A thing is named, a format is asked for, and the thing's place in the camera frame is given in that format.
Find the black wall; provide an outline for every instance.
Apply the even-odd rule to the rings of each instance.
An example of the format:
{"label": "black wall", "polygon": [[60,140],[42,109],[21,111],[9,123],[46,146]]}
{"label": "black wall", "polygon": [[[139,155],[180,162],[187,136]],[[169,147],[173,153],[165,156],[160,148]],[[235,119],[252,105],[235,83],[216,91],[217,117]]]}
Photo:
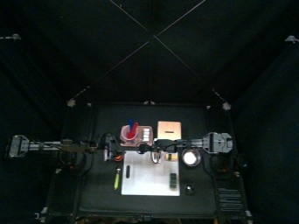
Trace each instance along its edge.
{"label": "black wall", "polygon": [[[17,45],[0,46],[0,154],[13,135],[60,140],[61,98]],[[42,208],[52,175],[49,157],[0,160],[0,222],[32,217]]]}
{"label": "black wall", "polygon": [[247,198],[265,223],[299,220],[299,45],[289,44],[233,104],[239,149],[247,154]]}

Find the black enclosure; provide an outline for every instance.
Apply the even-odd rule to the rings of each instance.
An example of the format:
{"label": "black enclosure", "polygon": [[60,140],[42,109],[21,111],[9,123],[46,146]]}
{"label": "black enclosure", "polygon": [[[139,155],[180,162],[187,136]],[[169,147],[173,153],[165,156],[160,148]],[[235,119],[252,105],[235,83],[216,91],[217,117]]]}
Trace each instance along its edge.
{"label": "black enclosure", "polygon": [[[89,105],[135,105],[148,115],[179,107],[183,120],[201,107],[200,126],[227,103],[255,222],[297,223],[297,21],[291,0],[1,0],[1,155],[13,135],[100,134],[92,125],[117,115],[90,122]],[[225,129],[219,121],[211,131]],[[46,155],[1,160],[1,223],[28,223],[42,210],[54,164]]]}

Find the cable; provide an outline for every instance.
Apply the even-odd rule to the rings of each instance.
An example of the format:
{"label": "cable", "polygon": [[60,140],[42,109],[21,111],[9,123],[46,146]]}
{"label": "cable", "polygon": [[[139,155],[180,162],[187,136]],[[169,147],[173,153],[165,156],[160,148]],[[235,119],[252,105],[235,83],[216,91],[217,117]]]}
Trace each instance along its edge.
{"label": "cable", "polygon": [[93,167],[93,158],[94,158],[94,153],[92,153],[92,156],[90,156],[90,162],[89,162],[89,167],[88,167],[88,169],[84,171],[82,176],[86,175],[86,173],[89,172],[89,170],[90,170],[92,167]]}

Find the table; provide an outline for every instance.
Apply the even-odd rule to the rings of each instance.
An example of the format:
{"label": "table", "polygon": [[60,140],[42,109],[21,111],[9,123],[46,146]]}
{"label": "table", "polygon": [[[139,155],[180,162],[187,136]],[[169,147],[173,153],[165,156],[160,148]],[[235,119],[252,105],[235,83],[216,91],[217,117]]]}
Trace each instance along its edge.
{"label": "table", "polygon": [[[61,137],[94,140],[105,132],[119,136],[120,128],[127,124],[128,119],[135,119],[140,125],[151,126],[155,137],[159,121],[181,123],[181,139],[199,139],[211,131],[227,132],[233,136],[228,112],[219,106],[207,108],[200,105],[145,106],[100,103],[90,107],[82,104],[69,109]],[[219,215],[215,180],[203,169],[203,163],[189,167],[179,158],[180,196],[145,196],[121,195],[121,187],[113,189],[116,167],[121,166],[123,162],[104,162],[103,151],[97,151],[93,158],[88,155],[86,165],[90,164],[92,159],[92,169],[84,176],[81,185],[72,190],[74,206],[70,209],[77,216],[96,214],[120,217],[212,219]],[[188,184],[193,186],[193,194],[187,194],[183,190]],[[56,206],[57,200],[52,201],[56,201],[56,204],[50,203],[52,210],[65,210],[65,207],[61,208],[62,204]]]}

